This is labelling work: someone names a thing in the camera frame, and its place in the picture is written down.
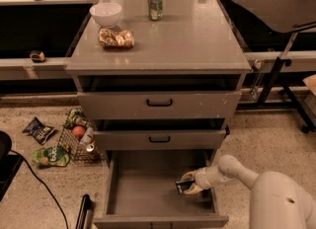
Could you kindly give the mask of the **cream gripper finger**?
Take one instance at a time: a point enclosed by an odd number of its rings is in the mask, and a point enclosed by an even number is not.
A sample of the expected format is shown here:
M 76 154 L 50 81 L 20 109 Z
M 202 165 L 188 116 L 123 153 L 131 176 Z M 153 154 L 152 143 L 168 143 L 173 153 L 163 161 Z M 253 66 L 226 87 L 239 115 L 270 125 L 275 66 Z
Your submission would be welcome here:
M 203 188 L 199 187 L 197 184 L 191 184 L 191 186 L 184 191 L 184 194 L 192 195 L 197 194 L 201 191 L 203 191 Z
M 182 175 L 182 181 L 193 181 L 195 179 L 196 171 L 189 171 Z

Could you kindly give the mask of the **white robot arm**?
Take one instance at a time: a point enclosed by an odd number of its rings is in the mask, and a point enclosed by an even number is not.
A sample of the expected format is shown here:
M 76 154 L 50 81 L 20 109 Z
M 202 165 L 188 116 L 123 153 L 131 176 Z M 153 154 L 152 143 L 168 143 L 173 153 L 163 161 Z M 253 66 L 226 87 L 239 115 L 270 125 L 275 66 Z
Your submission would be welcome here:
M 196 194 L 233 180 L 251 192 L 249 229 L 316 229 L 316 201 L 308 191 L 283 173 L 258 174 L 232 155 L 183 174 L 176 187 L 178 194 Z

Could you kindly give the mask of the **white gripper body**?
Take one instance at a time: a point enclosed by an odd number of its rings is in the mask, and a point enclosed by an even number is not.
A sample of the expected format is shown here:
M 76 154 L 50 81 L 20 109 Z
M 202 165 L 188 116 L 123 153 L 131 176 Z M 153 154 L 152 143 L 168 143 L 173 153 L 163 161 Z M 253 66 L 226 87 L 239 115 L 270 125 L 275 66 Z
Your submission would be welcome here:
M 226 176 L 219 170 L 218 166 L 200 168 L 195 172 L 195 183 L 202 190 L 223 184 L 226 180 Z

